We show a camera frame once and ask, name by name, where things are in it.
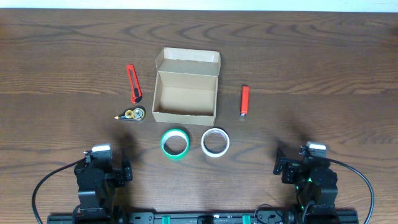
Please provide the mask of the black yellow correction tape dispenser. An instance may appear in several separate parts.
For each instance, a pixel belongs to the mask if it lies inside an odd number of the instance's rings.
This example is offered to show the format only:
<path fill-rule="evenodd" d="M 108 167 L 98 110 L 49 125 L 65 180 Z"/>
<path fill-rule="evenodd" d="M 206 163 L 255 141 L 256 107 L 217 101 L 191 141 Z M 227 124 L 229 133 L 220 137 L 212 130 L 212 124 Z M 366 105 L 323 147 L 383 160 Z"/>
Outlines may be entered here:
<path fill-rule="evenodd" d="M 114 118 L 123 121 L 142 121 L 146 117 L 146 110 L 142 106 L 128 108 L 123 113 Z"/>

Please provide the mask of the white tape roll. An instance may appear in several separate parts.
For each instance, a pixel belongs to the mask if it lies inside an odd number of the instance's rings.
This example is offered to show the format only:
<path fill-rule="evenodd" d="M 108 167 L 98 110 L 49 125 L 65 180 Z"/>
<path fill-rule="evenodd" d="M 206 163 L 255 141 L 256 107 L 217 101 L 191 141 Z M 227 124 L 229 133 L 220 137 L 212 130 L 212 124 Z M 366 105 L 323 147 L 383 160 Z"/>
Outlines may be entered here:
<path fill-rule="evenodd" d="M 231 144 L 228 133 L 222 128 L 210 128 L 201 137 L 201 149 L 206 156 L 220 158 L 224 156 Z"/>

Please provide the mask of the red utility knife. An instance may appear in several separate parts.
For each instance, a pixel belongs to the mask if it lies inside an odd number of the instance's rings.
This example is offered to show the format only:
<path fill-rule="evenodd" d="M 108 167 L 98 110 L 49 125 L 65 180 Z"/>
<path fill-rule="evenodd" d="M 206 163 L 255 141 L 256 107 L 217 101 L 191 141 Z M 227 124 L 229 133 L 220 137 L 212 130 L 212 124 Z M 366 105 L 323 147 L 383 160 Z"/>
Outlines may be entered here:
<path fill-rule="evenodd" d="M 142 92 L 137 79 L 136 70 L 133 64 L 126 65 L 126 70 L 131 84 L 131 102 L 137 104 L 142 100 Z"/>

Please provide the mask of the red lighter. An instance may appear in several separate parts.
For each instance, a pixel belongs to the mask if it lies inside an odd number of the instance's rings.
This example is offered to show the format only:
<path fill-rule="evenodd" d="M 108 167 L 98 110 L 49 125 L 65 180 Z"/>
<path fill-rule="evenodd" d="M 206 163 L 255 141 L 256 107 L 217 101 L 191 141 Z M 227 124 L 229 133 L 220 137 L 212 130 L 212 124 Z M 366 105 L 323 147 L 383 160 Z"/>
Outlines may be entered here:
<path fill-rule="evenodd" d="M 249 86 L 247 85 L 242 86 L 240 116 L 246 116 L 248 114 L 249 90 L 250 90 Z"/>

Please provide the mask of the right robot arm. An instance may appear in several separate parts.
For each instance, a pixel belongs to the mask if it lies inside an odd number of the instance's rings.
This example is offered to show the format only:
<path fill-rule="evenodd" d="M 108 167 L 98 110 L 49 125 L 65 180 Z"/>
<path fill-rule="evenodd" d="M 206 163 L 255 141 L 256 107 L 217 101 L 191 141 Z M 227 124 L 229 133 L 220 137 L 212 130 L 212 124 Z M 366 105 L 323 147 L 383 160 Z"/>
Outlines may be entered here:
<path fill-rule="evenodd" d="M 277 150 L 273 174 L 296 187 L 297 204 L 284 215 L 284 223 L 341 224 L 335 210 L 337 174 L 330 169 L 325 145 L 308 143 L 300 149 L 301 160 Z"/>

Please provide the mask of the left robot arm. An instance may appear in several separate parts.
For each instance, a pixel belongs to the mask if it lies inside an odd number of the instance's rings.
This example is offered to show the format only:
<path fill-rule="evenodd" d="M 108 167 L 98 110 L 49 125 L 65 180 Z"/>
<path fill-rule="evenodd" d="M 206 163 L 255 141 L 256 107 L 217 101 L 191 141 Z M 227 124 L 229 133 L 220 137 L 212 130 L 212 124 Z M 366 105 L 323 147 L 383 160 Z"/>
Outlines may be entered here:
<path fill-rule="evenodd" d="M 122 156 L 121 167 L 114 168 L 112 155 L 110 150 L 86 151 L 75 166 L 80 204 L 73 211 L 73 223 L 129 223 L 127 213 L 114 200 L 116 189 L 133 179 L 131 163 Z"/>

